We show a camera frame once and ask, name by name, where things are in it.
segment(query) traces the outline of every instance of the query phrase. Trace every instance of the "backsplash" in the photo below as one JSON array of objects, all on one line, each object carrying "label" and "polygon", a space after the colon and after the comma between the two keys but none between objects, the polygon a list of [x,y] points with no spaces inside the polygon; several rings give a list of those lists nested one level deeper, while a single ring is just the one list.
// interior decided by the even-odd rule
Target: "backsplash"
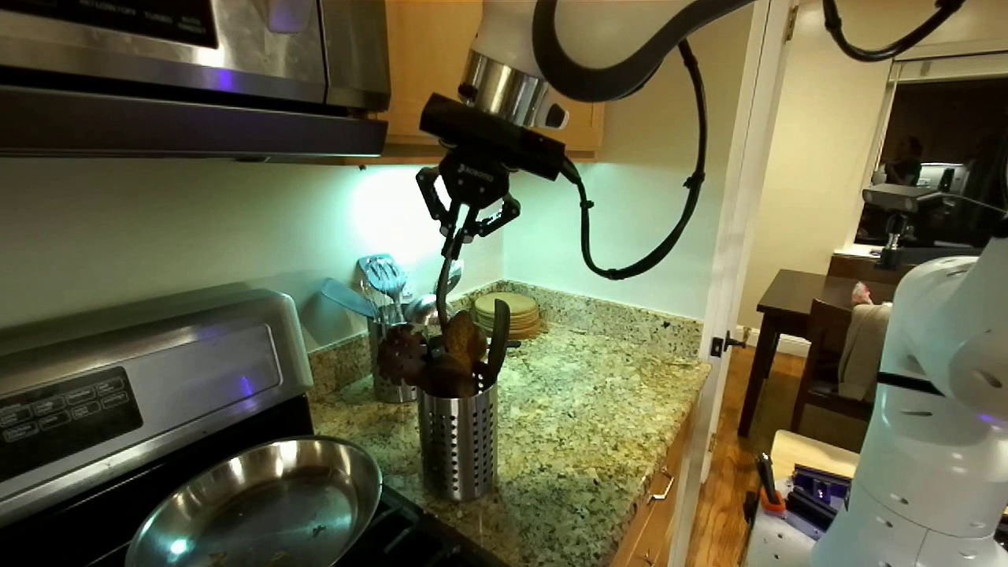
[{"label": "backsplash", "polygon": [[[698,320],[658,315],[658,313],[618,307],[618,303],[601,303],[590,297],[541,290],[541,288],[514,282],[514,279],[473,290],[453,298],[448,313],[468,307],[479,294],[488,294],[488,290],[509,290],[509,294],[531,297],[538,303],[546,333],[550,328],[562,328],[575,333],[633,339],[639,348],[667,349],[670,355],[681,355],[681,360],[695,360],[698,354],[698,333],[703,333]],[[360,382],[372,373],[367,333],[351,333],[326,349],[316,349],[308,360],[316,374],[311,398],[321,403],[330,403],[330,398],[342,383]]]}]

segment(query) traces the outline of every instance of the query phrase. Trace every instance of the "oven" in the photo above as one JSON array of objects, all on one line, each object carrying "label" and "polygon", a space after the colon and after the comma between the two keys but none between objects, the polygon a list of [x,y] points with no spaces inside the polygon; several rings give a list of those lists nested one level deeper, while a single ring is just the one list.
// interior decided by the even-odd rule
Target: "oven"
[{"label": "oven", "polygon": [[[122,563],[180,486],[246,447],[311,434],[308,383],[293,298],[271,290],[200,290],[2,331],[2,558]],[[495,560],[384,486],[340,563]]]}]

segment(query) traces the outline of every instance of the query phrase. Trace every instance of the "granite countertop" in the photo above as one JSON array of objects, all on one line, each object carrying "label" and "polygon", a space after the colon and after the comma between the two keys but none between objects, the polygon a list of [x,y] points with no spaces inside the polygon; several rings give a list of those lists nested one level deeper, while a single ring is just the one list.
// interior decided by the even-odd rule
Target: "granite countertop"
[{"label": "granite countertop", "polygon": [[317,434],[366,447],[392,490],[504,563],[590,567],[607,563],[703,382],[706,364],[667,348],[550,323],[507,349],[498,379],[502,486],[473,505],[421,488],[415,403],[380,403],[367,379],[325,373],[311,416]]}]

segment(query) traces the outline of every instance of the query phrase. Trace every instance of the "table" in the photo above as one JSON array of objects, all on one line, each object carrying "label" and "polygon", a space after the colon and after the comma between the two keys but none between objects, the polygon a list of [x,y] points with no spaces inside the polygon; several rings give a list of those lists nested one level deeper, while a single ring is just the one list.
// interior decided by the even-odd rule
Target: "table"
[{"label": "table", "polygon": [[[847,475],[847,478],[854,478],[854,469],[855,469],[855,453],[833,445],[821,445],[815,438],[803,438],[798,432],[785,432],[785,428],[775,432],[768,458],[775,464],[775,478],[788,478],[794,471],[794,464]],[[744,567],[765,567],[765,563],[806,567],[813,558],[813,544],[815,541],[810,536],[803,536],[782,516],[768,516],[757,511]]]},{"label": "table", "polygon": [[[849,290],[855,278],[831,278],[831,275],[810,275],[810,271],[778,271],[775,279],[765,288],[757,313],[763,313],[757,355],[747,382],[744,416],[738,420],[738,434],[747,438],[760,400],[760,389],[775,363],[782,333],[806,338],[813,298],[831,307],[849,307]],[[891,298],[893,282],[868,282],[871,298]]]}]

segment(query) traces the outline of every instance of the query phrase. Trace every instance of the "wall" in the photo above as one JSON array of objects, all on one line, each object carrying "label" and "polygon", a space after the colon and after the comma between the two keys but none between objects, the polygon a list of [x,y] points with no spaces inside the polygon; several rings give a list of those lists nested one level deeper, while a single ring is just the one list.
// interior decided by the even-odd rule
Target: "wall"
[{"label": "wall", "polygon": [[[311,298],[392,252],[427,294],[440,235],[415,168],[233,162],[0,162],[0,328],[216,282],[260,282],[301,303],[311,343],[360,331]],[[467,249],[458,290],[502,278],[502,240]]]},{"label": "wall", "polygon": [[[847,38],[862,47],[891,44],[936,9],[932,0],[839,7]],[[1003,17],[1000,0],[969,0],[912,53],[1003,49]],[[819,0],[801,4],[741,303],[744,323],[760,323],[757,303],[778,268],[825,271],[831,249],[854,240],[886,76],[888,63],[854,63],[831,44]]]},{"label": "wall", "polygon": [[[748,9],[741,9],[691,38],[709,103],[709,176],[681,245],[641,278],[601,279],[579,256],[575,190],[562,180],[521,176],[516,182],[521,217],[504,245],[507,278],[706,319],[747,27]],[[695,110],[681,58],[670,53],[633,98],[607,103],[604,119],[601,162],[582,168],[596,201],[592,256],[601,268],[624,268],[663,240],[685,198],[682,180],[695,162]]]}]

